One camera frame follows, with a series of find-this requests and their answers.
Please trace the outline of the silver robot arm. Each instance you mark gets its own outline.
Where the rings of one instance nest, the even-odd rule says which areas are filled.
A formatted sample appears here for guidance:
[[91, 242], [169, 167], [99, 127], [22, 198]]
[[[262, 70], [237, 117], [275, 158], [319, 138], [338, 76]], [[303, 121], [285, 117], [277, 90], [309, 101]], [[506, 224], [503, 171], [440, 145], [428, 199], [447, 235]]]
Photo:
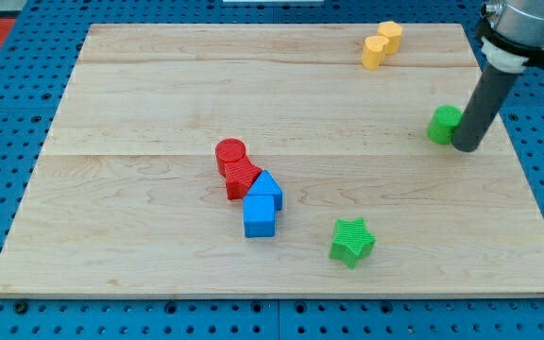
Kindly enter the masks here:
[[478, 148], [519, 76], [544, 70], [544, 1], [483, 2], [476, 39], [486, 65], [451, 138], [463, 152]]

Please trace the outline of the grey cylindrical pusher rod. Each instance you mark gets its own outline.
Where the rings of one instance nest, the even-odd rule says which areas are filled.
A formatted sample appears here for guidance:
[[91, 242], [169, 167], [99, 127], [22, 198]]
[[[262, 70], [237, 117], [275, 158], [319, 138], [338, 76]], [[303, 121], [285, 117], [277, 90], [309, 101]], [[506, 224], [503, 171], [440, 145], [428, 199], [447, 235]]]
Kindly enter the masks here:
[[457, 150], [478, 148], [518, 78], [519, 74], [501, 71], [490, 62], [484, 67], [451, 138]]

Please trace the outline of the white and black rod mount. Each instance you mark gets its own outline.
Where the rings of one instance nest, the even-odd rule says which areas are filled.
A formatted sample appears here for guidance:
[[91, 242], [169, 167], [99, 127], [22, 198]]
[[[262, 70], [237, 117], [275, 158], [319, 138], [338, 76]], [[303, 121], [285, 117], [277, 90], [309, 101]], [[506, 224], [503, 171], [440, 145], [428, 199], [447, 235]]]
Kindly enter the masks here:
[[544, 44], [524, 44], [506, 38], [487, 19], [477, 25], [476, 38], [487, 61], [497, 70], [507, 74], [521, 74], [526, 67], [544, 70]]

